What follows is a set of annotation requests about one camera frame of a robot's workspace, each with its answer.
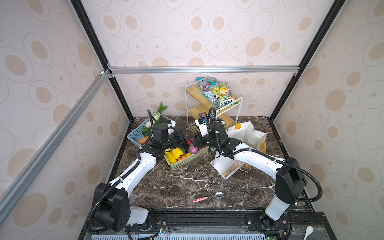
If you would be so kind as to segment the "purple cabbage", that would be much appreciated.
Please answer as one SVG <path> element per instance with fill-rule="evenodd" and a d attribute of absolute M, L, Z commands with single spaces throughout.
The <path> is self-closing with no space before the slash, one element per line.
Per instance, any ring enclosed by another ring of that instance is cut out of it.
<path fill-rule="evenodd" d="M 195 147 L 193 144 L 191 144 L 191 145 L 189 146 L 189 152 L 190 152 L 191 154 L 197 154 L 197 153 L 199 152 L 199 148 L 198 148 L 198 147 Z"/>

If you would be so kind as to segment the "white grocery bag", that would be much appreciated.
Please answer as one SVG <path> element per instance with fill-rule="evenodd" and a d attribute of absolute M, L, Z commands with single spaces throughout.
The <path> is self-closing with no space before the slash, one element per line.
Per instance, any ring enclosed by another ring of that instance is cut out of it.
<path fill-rule="evenodd" d="M 251 147 L 255 150 L 265 153 L 267 151 L 266 138 L 267 133 L 257 131 L 251 121 L 237 123 L 226 130 L 229 138 L 237 139 L 242 142 L 240 147 Z M 227 180 L 237 170 L 249 164 L 227 157 L 215 158 L 211 161 L 214 169 Z"/>

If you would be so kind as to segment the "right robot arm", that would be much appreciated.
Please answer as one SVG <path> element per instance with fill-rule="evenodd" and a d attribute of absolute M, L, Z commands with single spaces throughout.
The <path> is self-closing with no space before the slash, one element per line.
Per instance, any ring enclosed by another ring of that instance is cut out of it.
<path fill-rule="evenodd" d="M 265 209 L 262 220 L 267 228 L 272 228 L 284 213 L 298 202 L 316 202 L 323 196 L 320 182 L 303 170 L 294 158 L 281 159 L 254 149 L 242 140 L 229 137 L 229 131 L 218 121 L 196 121 L 203 143 L 216 149 L 213 167 L 223 174 L 230 164 L 249 164 L 275 180 L 275 194 Z M 313 198 L 301 199 L 300 195 L 310 179 L 318 189 Z"/>

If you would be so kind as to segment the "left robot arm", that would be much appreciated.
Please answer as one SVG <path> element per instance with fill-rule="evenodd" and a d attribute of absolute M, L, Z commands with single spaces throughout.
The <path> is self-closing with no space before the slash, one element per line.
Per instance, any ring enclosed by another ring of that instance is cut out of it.
<path fill-rule="evenodd" d="M 165 155 L 166 150 L 179 147 L 187 139 L 182 129 L 164 124 L 155 126 L 132 165 L 108 184 L 100 183 L 96 187 L 92 208 L 85 222 L 87 233 L 95 235 L 107 230 L 119 232 L 128 225 L 144 224 L 149 210 L 130 206 L 131 193 Z"/>

